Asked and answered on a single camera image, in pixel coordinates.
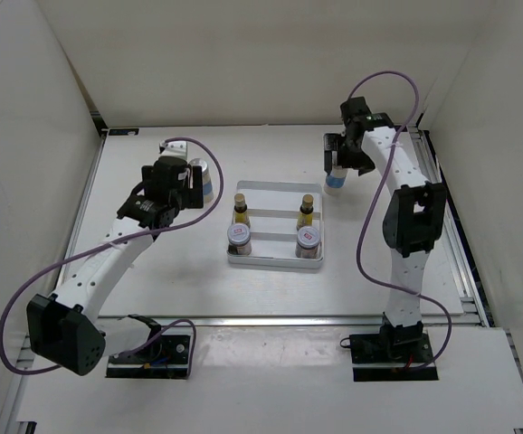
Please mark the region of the short spice jar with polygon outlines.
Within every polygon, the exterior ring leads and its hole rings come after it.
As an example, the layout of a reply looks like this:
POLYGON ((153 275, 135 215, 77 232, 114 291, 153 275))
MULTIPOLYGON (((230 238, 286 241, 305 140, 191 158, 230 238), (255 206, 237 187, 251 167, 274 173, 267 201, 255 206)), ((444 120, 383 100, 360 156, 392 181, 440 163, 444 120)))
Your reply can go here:
POLYGON ((313 226, 302 226, 297 232, 295 254, 301 259, 316 259, 319 255, 321 235, 313 226))
POLYGON ((227 231, 228 253, 249 256, 252 252, 251 232, 245 223, 234 223, 227 231))

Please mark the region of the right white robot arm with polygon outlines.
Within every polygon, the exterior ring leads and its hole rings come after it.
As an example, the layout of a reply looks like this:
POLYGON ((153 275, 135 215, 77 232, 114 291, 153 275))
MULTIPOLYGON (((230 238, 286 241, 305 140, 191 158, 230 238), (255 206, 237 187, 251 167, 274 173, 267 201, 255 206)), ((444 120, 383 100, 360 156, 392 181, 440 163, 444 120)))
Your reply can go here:
POLYGON ((384 283, 372 276, 367 280, 390 291, 378 350, 386 360, 397 362, 423 337, 423 273, 442 235, 446 189, 416 167, 399 144, 399 133, 387 114, 372 112, 363 97, 347 99, 340 111, 344 132, 324 136, 325 190, 341 189, 349 170, 359 175, 378 170, 378 187, 391 195, 382 222, 391 251, 391 280, 384 283))

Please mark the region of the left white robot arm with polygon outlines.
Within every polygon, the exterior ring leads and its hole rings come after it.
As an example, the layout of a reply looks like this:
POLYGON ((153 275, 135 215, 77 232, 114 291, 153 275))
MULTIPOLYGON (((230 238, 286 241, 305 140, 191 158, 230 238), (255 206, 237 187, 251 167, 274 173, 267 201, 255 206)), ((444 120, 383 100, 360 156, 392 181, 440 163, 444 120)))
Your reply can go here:
POLYGON ((98 325, 102 306, 133 262, 185 209, 204 206, 202 169, 185 159, 161 156, 141 169, 142 179, 119 207, 100 251, 50 295, 34 296, 26 308, 32 351, 80 376, 105 356, 132 352, 151 362, 162 349, 161 326, 129 314, 98 325))

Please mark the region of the tall white shaker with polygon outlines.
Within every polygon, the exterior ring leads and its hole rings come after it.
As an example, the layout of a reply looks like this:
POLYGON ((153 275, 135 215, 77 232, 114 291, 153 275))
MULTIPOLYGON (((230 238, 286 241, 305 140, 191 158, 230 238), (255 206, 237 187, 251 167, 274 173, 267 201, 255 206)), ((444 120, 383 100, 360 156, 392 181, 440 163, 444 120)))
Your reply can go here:
POLYGON ((203 158, 194 158, 189 162, 189 164, 191 166, 199 166, 202 169, 204 203, 212 202, 214 200, 214 189, 207 161, 203 158))
POLYGON ((333 166, 331 171, 326 174, 324 192, 329 195, 340 195, 347 179, 347 172, 347 168, 333 166))

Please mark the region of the yellow label bottle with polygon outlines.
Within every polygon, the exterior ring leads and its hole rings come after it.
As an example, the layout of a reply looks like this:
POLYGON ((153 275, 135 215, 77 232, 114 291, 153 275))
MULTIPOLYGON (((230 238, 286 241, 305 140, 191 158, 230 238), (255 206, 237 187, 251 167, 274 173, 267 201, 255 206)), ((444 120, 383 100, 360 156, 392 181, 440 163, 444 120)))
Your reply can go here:
POLYGON ((250 227, 250 217, 244 194, 236 193, 233 199, 233 223, 241 223, 250 227))
POLYGON ((311 194, 304 194, 301 199, 296 230, 313 224, 314 197, 311 194))

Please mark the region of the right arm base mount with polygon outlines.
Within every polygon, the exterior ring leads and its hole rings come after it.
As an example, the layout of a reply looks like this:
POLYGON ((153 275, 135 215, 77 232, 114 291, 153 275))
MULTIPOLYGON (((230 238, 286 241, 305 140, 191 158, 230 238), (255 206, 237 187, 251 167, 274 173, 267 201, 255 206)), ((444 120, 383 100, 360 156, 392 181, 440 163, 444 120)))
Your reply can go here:
POLYGON ((378 334, 349 335, 339 341, 350 351, 353 382, 433 382, 439 380, 432 362, 433 349, 428 334, 390 355, 378 334))

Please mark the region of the white divided organizer tray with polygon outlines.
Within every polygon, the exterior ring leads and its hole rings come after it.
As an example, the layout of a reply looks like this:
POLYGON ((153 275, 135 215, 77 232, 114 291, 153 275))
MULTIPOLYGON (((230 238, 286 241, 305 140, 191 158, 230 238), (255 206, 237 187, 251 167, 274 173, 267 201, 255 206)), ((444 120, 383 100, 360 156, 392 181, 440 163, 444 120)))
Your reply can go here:
POLYGON ((252 252, 227 253, 228 261, 248 267, 319 269, 325 259, 322 187, 319 184, 241 180, 236 192, 244 195, 251 223, 252 252), (314 258, 299 258, 296 223, 303 196, 313 197, 312 226, 319 232, 314 258))

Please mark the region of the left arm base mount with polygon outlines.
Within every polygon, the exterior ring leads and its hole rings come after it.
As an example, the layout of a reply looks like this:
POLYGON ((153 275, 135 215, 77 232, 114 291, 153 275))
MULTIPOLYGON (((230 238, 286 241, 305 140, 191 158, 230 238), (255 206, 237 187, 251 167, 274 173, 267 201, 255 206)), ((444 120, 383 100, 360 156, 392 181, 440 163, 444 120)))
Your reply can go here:
POLYGON ((131 314, 106 330, 109 379, 186 380, 193 369, 197 330, 187 318, 168 325, 131 314))

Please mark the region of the aluminium front rail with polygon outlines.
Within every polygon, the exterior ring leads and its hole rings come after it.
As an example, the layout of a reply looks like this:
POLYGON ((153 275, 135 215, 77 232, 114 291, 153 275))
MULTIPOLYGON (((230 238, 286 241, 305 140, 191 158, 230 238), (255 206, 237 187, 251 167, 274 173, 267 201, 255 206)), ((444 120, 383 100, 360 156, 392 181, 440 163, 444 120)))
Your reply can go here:
POLYGON ((144 314, 165 324, 190 319, 196 326, 380 326, 381 316, 163 316, 144 314))

